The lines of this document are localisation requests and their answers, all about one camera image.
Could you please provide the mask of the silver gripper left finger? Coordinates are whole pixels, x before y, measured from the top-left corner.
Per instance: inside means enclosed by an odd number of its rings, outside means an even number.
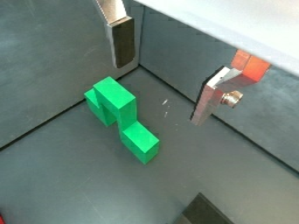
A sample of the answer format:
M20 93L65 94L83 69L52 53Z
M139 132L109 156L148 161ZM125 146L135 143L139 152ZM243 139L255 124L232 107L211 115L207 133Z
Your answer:
M136 56L135 19L127 15L123 0L93 0L93 2L107 25L113 65L121 68Z

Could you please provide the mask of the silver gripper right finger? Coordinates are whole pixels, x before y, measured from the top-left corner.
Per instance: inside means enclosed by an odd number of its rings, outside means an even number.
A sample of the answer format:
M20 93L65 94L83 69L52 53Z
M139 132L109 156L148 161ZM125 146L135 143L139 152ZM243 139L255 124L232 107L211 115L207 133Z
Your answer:
M235 108L243 98L239 89L259 83L270 66L258 56L236 50L231 67L223 66L201 84L191 122L201 125L220 104Z

